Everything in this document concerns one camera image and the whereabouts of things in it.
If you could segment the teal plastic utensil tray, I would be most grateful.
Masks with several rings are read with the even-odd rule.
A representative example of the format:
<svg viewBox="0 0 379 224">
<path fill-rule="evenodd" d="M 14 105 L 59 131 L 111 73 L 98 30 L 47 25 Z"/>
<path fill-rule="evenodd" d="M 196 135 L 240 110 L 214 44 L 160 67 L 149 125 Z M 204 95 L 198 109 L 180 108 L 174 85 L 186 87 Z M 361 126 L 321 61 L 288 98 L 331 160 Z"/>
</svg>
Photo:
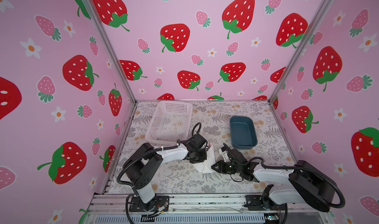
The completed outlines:
<svg viewBox="0 0 379 224">
<path fill-rule="evenodd" d="M 257 134 L 251 118 L 245 116 L 231 117 L 230 131 L 231 144 L 234 148 L 240 150 L 250 150 L 257 146 Z"/>
</svg>

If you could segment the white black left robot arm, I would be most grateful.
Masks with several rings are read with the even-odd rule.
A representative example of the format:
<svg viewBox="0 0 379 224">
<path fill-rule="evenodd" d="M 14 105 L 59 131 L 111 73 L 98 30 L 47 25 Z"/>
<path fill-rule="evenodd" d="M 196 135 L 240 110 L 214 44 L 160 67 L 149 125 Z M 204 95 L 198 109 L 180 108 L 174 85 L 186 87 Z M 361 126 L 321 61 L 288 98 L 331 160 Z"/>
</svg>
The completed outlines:
<svg viewBox="0 0 379 224">
<path fill-rule="evenodd" d="M 185 160 L 198 166 L 200 171 L 205 168 L 210 145 L 200 135 L 200 130 L 201 123 L 198 122 L 188 140 L 179 139 L 173 146 L 154 147 L 150 143 L 144 143 L 124 163 L 116 182 L 132 188 L 133 200 L 142 206 L 142 210 L 149 212 L 160 209 L 169 200 L 169 197 L 165 197 L 163 201 L 159 201 L 151 184 L 161 165 Z"/>
</svg>

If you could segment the white paper napkin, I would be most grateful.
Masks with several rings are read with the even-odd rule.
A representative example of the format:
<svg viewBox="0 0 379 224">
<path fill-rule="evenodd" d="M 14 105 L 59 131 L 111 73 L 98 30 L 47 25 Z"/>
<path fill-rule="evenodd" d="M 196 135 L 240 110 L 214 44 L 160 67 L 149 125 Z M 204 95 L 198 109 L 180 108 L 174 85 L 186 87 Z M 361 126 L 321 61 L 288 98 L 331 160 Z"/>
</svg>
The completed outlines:
<svg viewBox="0 0 379 224">
<path fill-rule="evenodd" d="M 214 152 L 214 146 L 209 143 L 208 144 L 209 149 L 206 153 L 207 159 L 200 163 L 193 164 L 193 167 L 202 174 L 208 174 L 208 173 L 214 173 L 215 171 L 211 168 L 212 165 L 216 163 L 215 161 L 215 152 Z"/>
</svg>

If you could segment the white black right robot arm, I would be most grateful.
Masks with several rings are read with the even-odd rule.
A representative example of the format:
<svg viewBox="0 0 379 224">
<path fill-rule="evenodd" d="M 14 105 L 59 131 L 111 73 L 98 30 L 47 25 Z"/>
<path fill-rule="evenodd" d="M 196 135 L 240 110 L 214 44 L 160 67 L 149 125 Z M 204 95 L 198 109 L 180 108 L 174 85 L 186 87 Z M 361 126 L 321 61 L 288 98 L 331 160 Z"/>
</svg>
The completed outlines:
<svg viewBox="0 0 379 224">
<path fill-rule="evenodd" d="M 211 166 L 214 171 L 238 174 L 250 182 L 284 185 L 277 189 L 266 187 L 261 196 L 265 209 L 275 204 L 305 203 L 317 211 L 327 213 L 331 208 L 345 207 L 345 198 L 335 181 L 306 161 L 299 160 L 293 166 L 266 165 L 263 158 L 247 160 L 240 151 L 231 149 L 227 144 L 219 152 L 224 159 Z"/>
</svg>

